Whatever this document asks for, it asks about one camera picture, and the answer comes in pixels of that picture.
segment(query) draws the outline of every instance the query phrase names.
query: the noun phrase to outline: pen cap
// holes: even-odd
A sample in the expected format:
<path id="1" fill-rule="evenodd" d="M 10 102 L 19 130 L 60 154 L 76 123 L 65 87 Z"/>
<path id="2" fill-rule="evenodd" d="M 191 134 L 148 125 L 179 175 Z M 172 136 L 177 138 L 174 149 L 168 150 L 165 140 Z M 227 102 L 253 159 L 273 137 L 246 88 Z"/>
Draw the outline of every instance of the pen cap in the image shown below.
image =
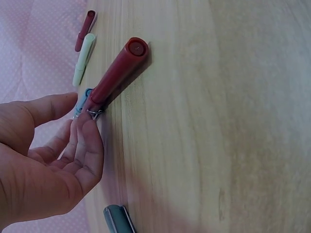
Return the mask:
<path id="1" fill-rule="evenodd" d="M 136 233 L 132 220 L 124 206 L 109 205 L 104 217 L 111 233 Z"/>
<path id="2" fill-rule="evenodd" d="M 78 34 L 78 38 L 77 38 L 77 41 L 76 41 L 76 46 L 74 48 L 74 50 L 76 52 L 80 52 L 81 47 L 82 47 L 82 43 L 83 43 L 83 40 L 84 40 L 84 37 L 88 33 L 89 28 L 90 28 L 94 18 L 95 18 L 95 11 L 88 11 L 86 19 L 85 19 L 85 21 L 83 23 L 82 29 L 81 29 L 81 31 Z"/>
<path id="3" fill-rule="evenodd" d="M 143 65 L 148 57 L 149 49 L 145 41 L 131 38 L 113 61 L 99 84 L 92 90 L 84 109 L 94 107 L 98 111 L 116 87 L 135 70 Z"/>
<path id="4" fill-rule="evenodd" d="M 80 51 L 80 55 L 78 58 L 78 62 L 74 70 L 73 80 L 72 80 L 72 85 L 75 87 L 80 85 L 80 82 L 84 74 L 84 70 L 86 68 L 86 62 L 90 55 L 91 47 L 94 43 L 94 40 L 95 40 L 95 35 L 91 33 L 87 34 L 84 38 L 82 48 Z"/>

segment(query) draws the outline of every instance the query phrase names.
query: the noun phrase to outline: wooden table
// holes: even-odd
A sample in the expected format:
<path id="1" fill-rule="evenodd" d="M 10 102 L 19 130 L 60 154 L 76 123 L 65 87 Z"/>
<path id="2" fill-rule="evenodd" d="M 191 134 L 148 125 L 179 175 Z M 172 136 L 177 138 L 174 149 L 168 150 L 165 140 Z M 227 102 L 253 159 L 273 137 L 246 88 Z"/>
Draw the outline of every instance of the wooden table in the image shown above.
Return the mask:
<path id="1" fill-rule="evenodd" d="M 90 0 L 97 45 L 81 92 L 132 36 L 151 66 L 99 127 L 92 233 L 125 204 L 140 233 L 311 231 L 311 2 Z"/>

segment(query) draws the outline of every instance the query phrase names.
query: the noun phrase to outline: pink fabric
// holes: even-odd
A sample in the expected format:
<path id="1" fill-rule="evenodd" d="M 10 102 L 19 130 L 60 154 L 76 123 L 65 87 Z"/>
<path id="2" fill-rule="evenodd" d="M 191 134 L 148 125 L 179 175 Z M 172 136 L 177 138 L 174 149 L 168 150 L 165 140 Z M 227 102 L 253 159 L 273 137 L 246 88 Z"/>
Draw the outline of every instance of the pink fabric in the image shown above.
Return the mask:
<path id="1" fill-rule="evenodd" d="M 86 0 L 0 0 L 0 102 L 75 91 L 74 46 L 85 11 Z M 38 127 L 32 147 L 47 142 L 71 116 Z M 16 223 L 4 230 L 19 232 L 86 233 L 84 203 L 67 215 Z"/>

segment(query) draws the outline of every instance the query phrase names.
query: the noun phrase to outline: marker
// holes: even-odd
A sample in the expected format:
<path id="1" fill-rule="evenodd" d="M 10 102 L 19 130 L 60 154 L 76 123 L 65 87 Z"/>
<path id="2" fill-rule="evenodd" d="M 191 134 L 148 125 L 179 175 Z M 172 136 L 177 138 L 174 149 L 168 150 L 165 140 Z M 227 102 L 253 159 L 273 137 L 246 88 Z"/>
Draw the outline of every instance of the marker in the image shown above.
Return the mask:
<path id="1" fill-rule="evenodd" d="M 113 61 L 98 85 L 90 92 L 82 112 L 92 115 L 101 113 L 101 108 L 118 85 L 147 60 L 148 45 L 140 38 L 131 38 Z"/>
<path id="2" fill-rule="evenodd" d="M 78 34 L 76 46 L 74 48 L 76 52 L 80 52 L 82 44 L 83 44 L 83 40 L 85 36 L 88 34 L 89 28 L 91 27 L 94 18 L 95 18 L 95 11 L 92 11 L 92 10 L 88 11 L 84 24 L 82 26 L 82 29 Z"/>
<path id="3" fill-rule="evenodd" d="M 91 33 L 87 34 L 84 38 L 72 80 L 72 85 L 75 87 L 79 86 L 81 83 L 95 38 L 95 35 Z"/>

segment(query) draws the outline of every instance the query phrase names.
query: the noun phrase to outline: dark red pen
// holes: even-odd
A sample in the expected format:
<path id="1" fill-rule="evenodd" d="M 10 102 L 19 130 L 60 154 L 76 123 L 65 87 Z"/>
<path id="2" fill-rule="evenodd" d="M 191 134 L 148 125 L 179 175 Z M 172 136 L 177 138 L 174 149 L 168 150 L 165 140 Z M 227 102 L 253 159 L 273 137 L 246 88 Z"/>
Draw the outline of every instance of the dark red pen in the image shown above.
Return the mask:
<path id="1" fill-rule="evenodd" d="M 89 28 L 91 27 L 94 18 L 95 18 L 95 11 L 88 11 L 82 29 L 78 34 L 76 46 L 74 48 L 76 52 L 80 52 L 84 41 L 84 37 L 88 34 Z"/>
<path id="2" fill-rule="evenodd" d="M 113 61 L 98 85 L 89 94 L 82 112 L 98 114 L 118 85 L 147 60 L 148 45 L 140 38 L 131 38 Z"/>

